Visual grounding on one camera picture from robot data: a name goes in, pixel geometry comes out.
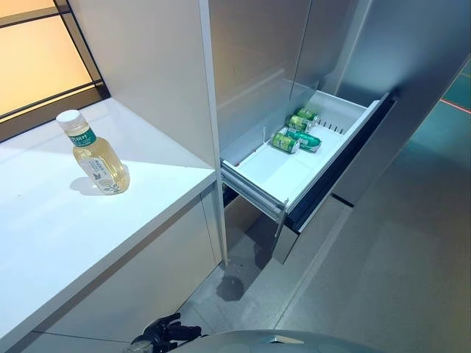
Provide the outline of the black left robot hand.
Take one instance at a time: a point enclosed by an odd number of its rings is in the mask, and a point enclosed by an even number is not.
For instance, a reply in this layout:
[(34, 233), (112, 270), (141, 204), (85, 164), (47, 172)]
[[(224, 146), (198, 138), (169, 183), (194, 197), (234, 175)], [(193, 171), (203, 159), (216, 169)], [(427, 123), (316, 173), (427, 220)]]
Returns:
[(159, 318), (153, 321), (143, 332), (151, 342), (153, 352), (169, 352), (178, 347), (178, 341), (189, 342), (202, 335), (200, 326), (184, 326), (181, 313)]

